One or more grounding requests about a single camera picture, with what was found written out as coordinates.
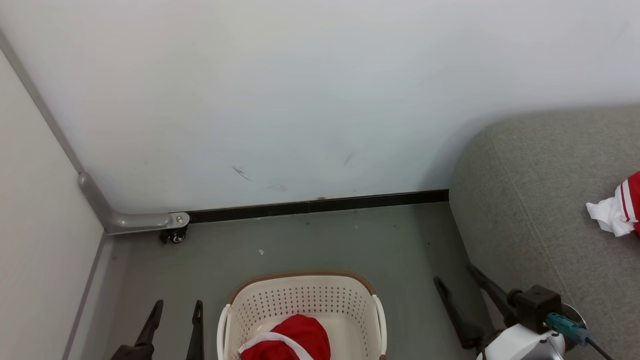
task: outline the metal bracket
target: metal bracket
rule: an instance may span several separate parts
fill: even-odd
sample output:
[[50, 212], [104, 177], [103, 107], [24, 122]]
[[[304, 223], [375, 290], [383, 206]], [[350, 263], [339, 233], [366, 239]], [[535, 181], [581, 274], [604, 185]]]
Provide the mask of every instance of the metal bracket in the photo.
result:
[[78, 174], [78, 185], [109, 235], [178, 229], [189, 223], [187, 213], [123, 214], [115, 211], [89, 173]]

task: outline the white wall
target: white wall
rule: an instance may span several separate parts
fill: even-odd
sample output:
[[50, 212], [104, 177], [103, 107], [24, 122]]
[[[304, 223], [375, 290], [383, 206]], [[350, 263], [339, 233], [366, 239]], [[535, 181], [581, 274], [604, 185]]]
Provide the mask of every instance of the white wall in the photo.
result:
[[640, 99], [639, 19], [633, 0], [0, 0], [133, 212], [447, 188], [497, 115]]
[[103, 229], [0, 52], [0, 359], [61, 359]]

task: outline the brown basket rim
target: brown basket rim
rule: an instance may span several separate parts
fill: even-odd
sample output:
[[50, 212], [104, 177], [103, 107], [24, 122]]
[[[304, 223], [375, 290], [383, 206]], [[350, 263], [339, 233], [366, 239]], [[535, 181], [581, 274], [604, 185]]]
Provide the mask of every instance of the brown basket rim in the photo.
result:
[[357, 280], [359, 283], [364, 285], [367, 288], [367, 291], [370, 295], [375, 295], [376, 291], [373, 289], [373, 286], [365, 279], [363, 276], [358, 275], [353, 272], [347, 271], [339, 271], [339, 270], [309, 270], [309, 271], [289, 271], [289, 272], [277, 272], [273, 274], [267, 274], [262, 276], [253, 277], [238, 287], [238, 289], [234, 292], [229, 300], [229, 304], [233, 304], [234, 300], [240, 294], [240, 291], [243, 291], [244, 288], [251, 284], [255, 284], [256, 282], [267, 281], [267, 280], [275, 280], [275, 279], [283, 279], [285, 277], [298, 277], [298, 276], [343, 276], [350, 277], [354, 280]]

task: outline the black baseboard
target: black baseboard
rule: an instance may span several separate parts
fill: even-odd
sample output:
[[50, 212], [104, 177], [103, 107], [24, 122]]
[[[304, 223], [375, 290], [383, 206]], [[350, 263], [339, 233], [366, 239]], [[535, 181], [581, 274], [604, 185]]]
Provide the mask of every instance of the black baseboard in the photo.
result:
[[380, 206], [422, 204], [425, 202], [443, 201], [449, 201], [448, 190], [430, 190], [427, 192], [391, 193], [386, 195], [286, 202], [283, 204], [245, 206], [242, 208], [187, 211], [187, 213], [191, 217], [189, 223], [197, 224], [200, 222], [275, 217], [278, 215], [320, 213], [323, 211], [378, 208]]

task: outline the black cable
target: black cable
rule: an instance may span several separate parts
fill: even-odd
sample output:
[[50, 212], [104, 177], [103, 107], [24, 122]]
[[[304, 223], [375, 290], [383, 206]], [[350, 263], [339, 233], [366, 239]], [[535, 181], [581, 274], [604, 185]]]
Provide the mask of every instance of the black cable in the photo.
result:
[[585, 339], [587, 341], [587, 344], [591, 345], [591, 347], [593, 347], [594, 349], [596, 349], [597, 352], [600, 353], [600, 355], [602, 355], [602, 357], [604, 357], [606, 360], [613, 360], [613, 357], [611, 357], [611, 355], [607, 354], [607, 352], [601, 348], [598, 344], [596, 344], [595, 341], [586, 338]]

